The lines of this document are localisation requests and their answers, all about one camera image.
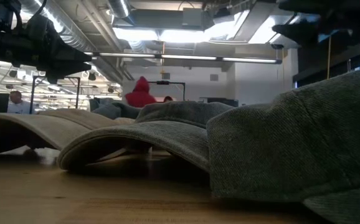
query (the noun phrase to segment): red hoodie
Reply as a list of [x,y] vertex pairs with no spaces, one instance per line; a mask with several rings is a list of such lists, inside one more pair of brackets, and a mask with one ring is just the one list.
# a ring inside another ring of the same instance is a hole
[[126,100],[130,106],[142,108],[145,105],[156,103],[156,100],[149,93],[147,79],[140,77],[133,92],[126,94]]

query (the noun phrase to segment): hood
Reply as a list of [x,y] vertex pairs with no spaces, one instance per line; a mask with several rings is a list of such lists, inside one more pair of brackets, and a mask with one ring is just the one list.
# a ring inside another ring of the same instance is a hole
[[147,79],[144,77],[140,77],[140,79],[137,81],[136,87],[133,91],[142,91],[142,92],[149,92],[149,84]]

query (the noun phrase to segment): yellow cable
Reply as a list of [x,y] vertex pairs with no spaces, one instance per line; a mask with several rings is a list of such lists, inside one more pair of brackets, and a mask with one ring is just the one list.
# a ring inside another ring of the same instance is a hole
[[282,48],[282,88],[285,91],[285,65],[284,65],[284,48]]
[[331,64],[331,42],[332,42],[332,36],[329,37],[329,41],[328,41],[327,79],[329,79],[329,66]]
[[[162,54],[165,54],[165,41],[163,41],[163,46],[162,46]],[[163,70],[163,63],[164,63],[164,59],[161,59],[161,74],[165,73],[165,71]]]

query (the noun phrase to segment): cap brim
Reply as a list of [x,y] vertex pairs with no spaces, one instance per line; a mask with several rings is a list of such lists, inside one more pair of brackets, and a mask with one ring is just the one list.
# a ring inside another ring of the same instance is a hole
[[0,152],[24,145],[61,150],[90,129],[67,119],[0,113]]
[[150,121],[91,131],[66,146],[57,163],[65,170],[79,169],[134,141],[158,146],[209,171],[206,130],[175,121]]

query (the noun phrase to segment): desk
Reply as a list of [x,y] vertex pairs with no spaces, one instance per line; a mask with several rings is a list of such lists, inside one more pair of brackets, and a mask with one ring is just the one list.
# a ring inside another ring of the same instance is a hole
[[211,199],[209,176],[165,152],[76,174],[57,168],[58,153],[0,154],[0,223],[326,223],[299,203]]

